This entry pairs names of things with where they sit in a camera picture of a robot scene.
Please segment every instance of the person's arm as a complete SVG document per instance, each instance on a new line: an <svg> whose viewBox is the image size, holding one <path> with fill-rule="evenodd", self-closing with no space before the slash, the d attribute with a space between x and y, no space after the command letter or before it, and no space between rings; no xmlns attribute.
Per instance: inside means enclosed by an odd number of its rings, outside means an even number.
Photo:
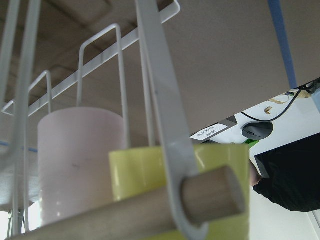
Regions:
<svg viewBox="0 0 320 240"><path fill-rule="evenodd" d="M250 185L253 187L261 181L262 176L260 176L255 165L250 160L249 160L249 162L250 162L249 163L249 165L250 165Z"/></svg>

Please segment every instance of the white label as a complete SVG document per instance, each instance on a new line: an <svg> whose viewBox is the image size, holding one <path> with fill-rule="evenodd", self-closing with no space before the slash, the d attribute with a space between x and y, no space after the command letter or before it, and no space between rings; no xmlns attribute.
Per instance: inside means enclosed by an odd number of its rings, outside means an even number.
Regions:
<svg viewBox="0 0 320 240"><path fill-rule="evenodd" d="M209 126L205 129L202 129L201 131L198 131L196 134L191 136L191 138L202 141L202 140L205 140L205 139L215 135L216 133L218 133L226 128L227 128L226 125L218 123L213 126Z"/></svg>

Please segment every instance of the black device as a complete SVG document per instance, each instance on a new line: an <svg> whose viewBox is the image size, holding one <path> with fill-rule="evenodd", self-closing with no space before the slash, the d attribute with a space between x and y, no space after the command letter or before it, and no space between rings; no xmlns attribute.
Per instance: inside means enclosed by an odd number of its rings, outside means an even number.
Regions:
<svg viewBox="0 0 320 240"><path fill-rule="evenodd" d="M242 129L242 135L252 140L262 140L270 136L274 130L272 122L251 122Z"/></svg>

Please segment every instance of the white cylinder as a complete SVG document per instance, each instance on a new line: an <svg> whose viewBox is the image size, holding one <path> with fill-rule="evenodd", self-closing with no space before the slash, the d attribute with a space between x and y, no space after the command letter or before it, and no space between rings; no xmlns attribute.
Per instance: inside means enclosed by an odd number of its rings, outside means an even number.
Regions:
<svg viewBox="0 0 320 240"><path fill-rule="evenodd" d="M125 146L124 121L104 109L55 111L38 125L41 226L111 203L109 152Z"/></svg>

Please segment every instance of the yellow container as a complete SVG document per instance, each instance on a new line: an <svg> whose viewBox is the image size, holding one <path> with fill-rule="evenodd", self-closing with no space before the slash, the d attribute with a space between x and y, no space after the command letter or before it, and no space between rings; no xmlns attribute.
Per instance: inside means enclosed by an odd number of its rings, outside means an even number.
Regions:
<svg viewBox="0 0 320 240"><path fill-rule="evenodd" d="M249 239L249 149L247 144L201 144L194 146L201 173L228 165L240 181L246 200L243 214L215 220L209 225L207 240ZM132 148L109 155L112 190L121 201L166 185L161 147ZM178 231L149 237L148 240L184 240Z"/></svg>

